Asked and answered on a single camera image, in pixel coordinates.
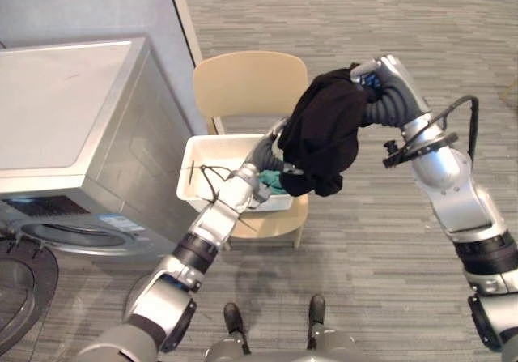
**green cloth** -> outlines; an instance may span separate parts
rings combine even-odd
[[[272,194],[287,194],[281,185],[281,181],[278,179],[280,174],[279,171],[263,170],[259,174],[259,181],[268,185]]]

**chair seat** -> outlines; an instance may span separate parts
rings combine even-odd
[[[237,222],[232,236],[243,239],[270,238],[292,232],[308,217],[308,196],[293,199],[285,211],[245,212]]]

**label sticker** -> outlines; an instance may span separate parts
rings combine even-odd
[[[143,226],[136,224],[133,220],[128,219],[121,214],[101,214],[97,215],[97,219],[102,220],[103,222],[123,232],[145,230]]]

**washing machine drum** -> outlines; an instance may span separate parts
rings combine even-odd
[[[126,236],[106,229],[66,224],[26,224],[22,232],[43,241],[84,247],[117,247],[124,245]]]
[[[122,259],[155,252],[153,242],[146,234],[141,234],[143,228],[132,230],[134,227],[129,226],[129,231],[121,231],[92,221],[90,215],[20,220],[9,227],[16,236],[43,242],[50,249],[67,253]]]
[[[45,314],[57,286],[57,261],[33,241],[0,240],[0,355]]]

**washing machine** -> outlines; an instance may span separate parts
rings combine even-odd
[[[55,250],[174,249],[196,217],[176,197],[189,136],[145,38],[0,51],[0,355],[49,306]]]

